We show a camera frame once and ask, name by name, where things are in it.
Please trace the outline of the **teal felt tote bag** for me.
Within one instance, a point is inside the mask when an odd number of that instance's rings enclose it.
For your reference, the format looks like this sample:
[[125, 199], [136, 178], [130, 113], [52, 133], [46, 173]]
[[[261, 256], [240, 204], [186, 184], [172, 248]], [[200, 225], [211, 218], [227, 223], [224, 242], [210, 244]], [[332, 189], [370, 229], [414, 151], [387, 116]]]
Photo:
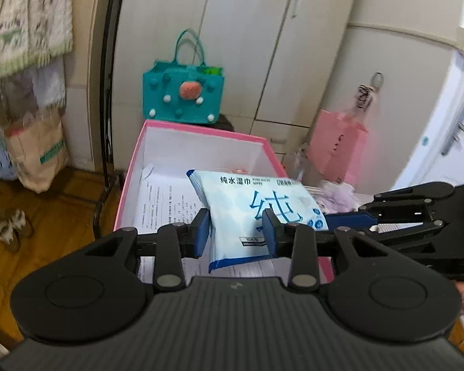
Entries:
[[[186, 36], [193, 39], [200, 62], [184, 65], [178, 52]], [[173, 59], [157, 60], [142, 76], [142, 112], [148, 120], [212, 125], [220, 115], [224, 69], [209, 66], [199, 35], [191, 28], [179, 34]]]

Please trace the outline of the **blue wet wipes pack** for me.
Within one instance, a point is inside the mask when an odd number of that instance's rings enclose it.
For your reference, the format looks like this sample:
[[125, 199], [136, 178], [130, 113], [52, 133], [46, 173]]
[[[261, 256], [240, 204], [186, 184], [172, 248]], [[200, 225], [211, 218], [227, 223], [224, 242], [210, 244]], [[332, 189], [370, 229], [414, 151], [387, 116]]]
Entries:
[[187, 176], [210, 211], [210, 271], [270, 257], [261, 224], [265, 209], [272, 209], [283, 224], [306, 224], [316, 231], [328, 229], [314, 198], [290, 178], [196, 169], [189, 170]]

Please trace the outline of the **printed paper sheet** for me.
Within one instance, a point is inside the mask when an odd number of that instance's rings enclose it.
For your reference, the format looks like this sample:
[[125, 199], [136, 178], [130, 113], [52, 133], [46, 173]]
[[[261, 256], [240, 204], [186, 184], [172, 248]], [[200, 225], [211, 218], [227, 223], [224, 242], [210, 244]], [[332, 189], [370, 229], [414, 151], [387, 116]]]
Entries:
[[[130, 195], [126, 202], [133, 203], [135, 206], [133, 210], [126, 211], [131, 217], [129, 225], [137, 228], [141, 234], [155, 233], [166, 224], [189, 224], [202, 208], [201, 201], [186, 177], [161, 175], [151, 164], [142, 169], [138, 192]], [[210, 256], [211, 248], [210, 244], [207, 244], [202, 257], [197, 260], [183, 260], [187, 282], [197, 275], [286, 278], [287, 260], [261, 260], [210, 271], [208, 269]]]

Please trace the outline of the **black suitcase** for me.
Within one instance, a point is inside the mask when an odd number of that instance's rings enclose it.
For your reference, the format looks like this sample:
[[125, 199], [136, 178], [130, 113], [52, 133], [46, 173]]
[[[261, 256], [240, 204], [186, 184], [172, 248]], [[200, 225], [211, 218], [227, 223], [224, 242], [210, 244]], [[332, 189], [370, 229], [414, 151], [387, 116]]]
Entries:
[[219, 118], [216, 123], [213, 124], [213, 127], [222, 131], [239, 132], [239, 129], [223, 114], [219, 115]]

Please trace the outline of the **purple plush toy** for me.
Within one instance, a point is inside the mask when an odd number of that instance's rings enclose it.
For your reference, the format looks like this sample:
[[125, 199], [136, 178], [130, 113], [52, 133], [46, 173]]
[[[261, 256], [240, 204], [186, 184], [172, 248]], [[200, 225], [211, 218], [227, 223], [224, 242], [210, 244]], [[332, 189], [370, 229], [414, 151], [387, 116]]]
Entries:
[[322, 181], [319, 187], [308, 190], [325, 215], [354, 212], [372, 200], [370, 195], [356, 193], [347, 183]]

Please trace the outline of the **pink paper gift bag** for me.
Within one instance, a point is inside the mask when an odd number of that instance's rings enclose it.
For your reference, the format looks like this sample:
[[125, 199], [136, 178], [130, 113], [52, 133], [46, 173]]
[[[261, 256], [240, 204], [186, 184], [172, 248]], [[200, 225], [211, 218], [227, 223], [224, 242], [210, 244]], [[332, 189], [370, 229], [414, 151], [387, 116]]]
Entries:
[[356, 185], [369, 132], [346, 113], [321, 110], [307, 158], [328, 181]]

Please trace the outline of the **fluffy slippers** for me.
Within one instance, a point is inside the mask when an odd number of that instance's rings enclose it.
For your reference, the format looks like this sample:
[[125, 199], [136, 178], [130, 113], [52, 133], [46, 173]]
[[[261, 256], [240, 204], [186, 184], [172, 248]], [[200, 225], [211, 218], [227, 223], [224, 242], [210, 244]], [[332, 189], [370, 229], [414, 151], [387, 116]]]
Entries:
[[33, 234], [32, 223], [24, 210], [9, 209], [0, 216], [0, 242], [12, 254], [21, 248], [21, 239], [29, 239]]

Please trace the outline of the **hanging cream green robe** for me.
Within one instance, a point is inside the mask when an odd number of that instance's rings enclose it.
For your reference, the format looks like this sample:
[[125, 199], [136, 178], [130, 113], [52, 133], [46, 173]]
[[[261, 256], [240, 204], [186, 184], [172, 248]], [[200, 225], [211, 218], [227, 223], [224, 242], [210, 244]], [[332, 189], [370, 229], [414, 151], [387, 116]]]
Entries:
[[73, 50], [73, 0], [0, 0], [0, 78]]

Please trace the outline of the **pink cardboard box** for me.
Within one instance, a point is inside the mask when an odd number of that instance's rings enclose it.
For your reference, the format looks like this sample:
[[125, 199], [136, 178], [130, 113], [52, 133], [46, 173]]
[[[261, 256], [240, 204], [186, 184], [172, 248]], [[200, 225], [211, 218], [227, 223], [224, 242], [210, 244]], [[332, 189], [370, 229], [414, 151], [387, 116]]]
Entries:
[[115, 228], [155, 233], [166, 224], [190, 223], [200, 209], [211, 213], [205, 248], [183, 262], [188, 279], [286, 278], [286, 260], [269, 256], [262, 226], [265, 210], [283, 223], [316, 231], [328, 228], [323, 212], [301, 183], [286, 176], [261, 137], [198, 126], [147, 121], [126, 175]]

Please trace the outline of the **wall hook with ties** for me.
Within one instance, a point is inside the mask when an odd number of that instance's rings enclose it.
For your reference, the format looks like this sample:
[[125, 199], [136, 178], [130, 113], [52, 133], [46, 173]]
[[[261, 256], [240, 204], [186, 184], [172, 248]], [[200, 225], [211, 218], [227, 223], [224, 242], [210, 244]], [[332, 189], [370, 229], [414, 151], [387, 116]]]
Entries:
[[355, 94], [355, 105], [362, 111], [366, 112], [371, 104], [376, 101], [378, 94], [384, 85], [385, 77], [381, 72], [376, 72], [370, 79], [369, 85], [361, 84]]

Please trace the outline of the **brown paper bag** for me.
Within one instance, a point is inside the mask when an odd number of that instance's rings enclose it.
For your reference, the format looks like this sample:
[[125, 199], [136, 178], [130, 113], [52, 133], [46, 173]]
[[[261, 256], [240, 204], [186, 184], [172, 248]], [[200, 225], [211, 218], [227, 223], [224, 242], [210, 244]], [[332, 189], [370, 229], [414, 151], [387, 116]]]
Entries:
[[58, 108], [27, 113], [6, 129], [5, 136], [22, 185], [37, 194], [46, 192], [69, 161]]

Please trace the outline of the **white wardrobe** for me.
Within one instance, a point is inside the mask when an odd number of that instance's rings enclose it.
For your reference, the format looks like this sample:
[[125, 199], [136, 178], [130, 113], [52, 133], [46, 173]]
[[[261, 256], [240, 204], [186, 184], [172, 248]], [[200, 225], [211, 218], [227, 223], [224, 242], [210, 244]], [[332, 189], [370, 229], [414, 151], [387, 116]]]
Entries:
[[194, 29], [225, 71], [222, 113], [287, 155], [320, 110], [385, 77], [370, 108], [357, 188], [392, 188], [417, 147], [458, 48], [464, 0], [122, 0], [112, 89], [114, 165], [139, 134], [142, 76]]

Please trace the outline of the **white door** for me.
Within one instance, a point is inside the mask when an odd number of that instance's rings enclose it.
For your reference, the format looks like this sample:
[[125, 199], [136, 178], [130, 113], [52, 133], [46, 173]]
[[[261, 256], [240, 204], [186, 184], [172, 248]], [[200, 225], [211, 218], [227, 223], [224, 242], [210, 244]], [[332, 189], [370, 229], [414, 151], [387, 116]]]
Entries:
[[437, 104], [392, 188], [431, 181], [453, 186], [464, 183], [464, 10], [458, 28], [458, 48]]

